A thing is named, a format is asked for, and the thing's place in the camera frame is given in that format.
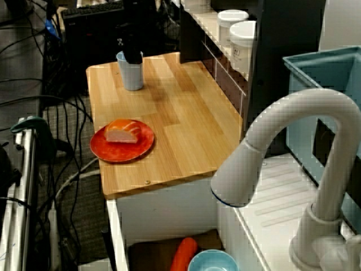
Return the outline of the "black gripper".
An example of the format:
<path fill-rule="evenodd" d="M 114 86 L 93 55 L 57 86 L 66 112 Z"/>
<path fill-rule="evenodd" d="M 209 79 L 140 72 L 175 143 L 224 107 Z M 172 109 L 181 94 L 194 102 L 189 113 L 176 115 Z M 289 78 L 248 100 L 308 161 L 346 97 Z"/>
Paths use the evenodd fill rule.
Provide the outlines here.
<path fill-rule="evenodd" d="M 129 64 L 141 64 L 143 62 L 142 52 L 140 50 L 141 28 L 136 24 L 120 25 L 121 37 L 117 39 L 119 52 L 125 55 Z"/>

